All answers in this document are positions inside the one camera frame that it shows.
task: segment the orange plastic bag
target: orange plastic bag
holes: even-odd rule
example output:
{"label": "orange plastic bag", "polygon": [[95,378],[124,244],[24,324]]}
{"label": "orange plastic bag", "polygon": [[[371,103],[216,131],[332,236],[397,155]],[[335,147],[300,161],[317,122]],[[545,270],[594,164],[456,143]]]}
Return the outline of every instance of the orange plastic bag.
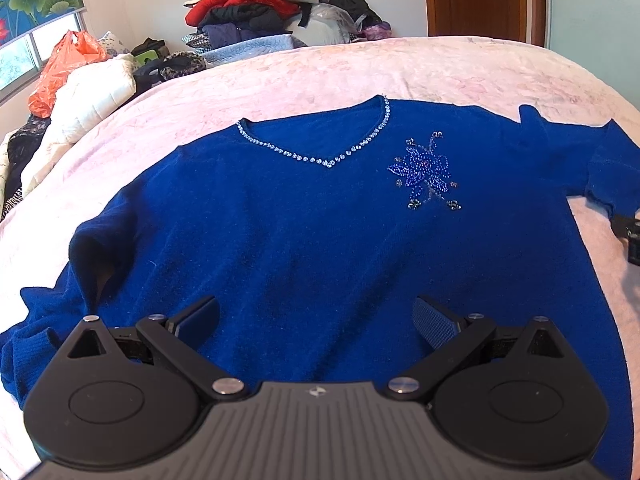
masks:
{"label": "orange plastic bag", "polygon": [[53,49],[36,89],[29,96],[31,113],[41,118],[49,117],[56,103],[56,92],[66,84],[69,74],[76,68],[108,58],[105,49],[91,34],[68,31]]}

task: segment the dark purple garment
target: dark purple garment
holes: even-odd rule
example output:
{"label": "dark purple garment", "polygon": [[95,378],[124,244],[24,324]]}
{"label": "dark purple garment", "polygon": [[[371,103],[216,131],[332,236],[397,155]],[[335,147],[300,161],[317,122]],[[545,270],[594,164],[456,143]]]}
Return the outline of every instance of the dark purple garment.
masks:
{"label": "dark purple garment", "polygon": [[213,49],[240,43],[241,41],[274,36],[282,34],[282,31],[271,32],[268,30],[251,30],[242,27],[242,23],[221,23],[219,25],[205,25],[202,31],[209,37],[209,43]]}

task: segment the light blue towel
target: light blue towel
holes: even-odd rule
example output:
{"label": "light blue towel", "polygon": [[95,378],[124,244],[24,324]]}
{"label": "light blue towel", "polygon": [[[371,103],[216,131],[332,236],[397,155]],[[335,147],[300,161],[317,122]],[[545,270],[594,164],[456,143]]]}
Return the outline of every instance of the light blue towel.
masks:
{"label": "light blue towel", "polygon": [[224,65],[243,59],[280,52],[282,50],[293,50],[293,38],[291,34],[280,34],[279,36],[266,36],[255,38],[254,40],[241,41],[229,46],[223,46],[211,52],[202,54],[207,62],[213,65]]}

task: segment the blue sweater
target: blue sweater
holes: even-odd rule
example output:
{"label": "blue sweater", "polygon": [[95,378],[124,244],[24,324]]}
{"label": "blue sweater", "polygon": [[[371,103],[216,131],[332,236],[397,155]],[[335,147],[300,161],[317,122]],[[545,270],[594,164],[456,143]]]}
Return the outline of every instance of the blue sweater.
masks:
{"label": "blue sweater", "polygon": [[[24,403],[82,316],[132,326],[207,294],[221,323],[198,350],[249,384],[383,383],[428,352],[411,317],[428,294],[504,325],[549,316],[609,403],[596,464],[628,479],[625,357],[566,197],[634,215],[640,150],[614,122],[520,115],[398,100],[387,123],[375,97],[177,148],[78,228],[53,290],[22,291],[5,388]],[[96,243],[116,269],[98,304]]]}

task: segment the light green wall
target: light green wall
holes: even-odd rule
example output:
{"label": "light green wall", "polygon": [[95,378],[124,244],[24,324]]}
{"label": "light green wall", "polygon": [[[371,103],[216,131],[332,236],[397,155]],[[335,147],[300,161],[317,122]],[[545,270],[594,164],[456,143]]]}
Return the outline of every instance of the light green wall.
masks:
{"label": "light green wall", "polygon": [[640,0],[552,0],[549,47],[640,109]]}

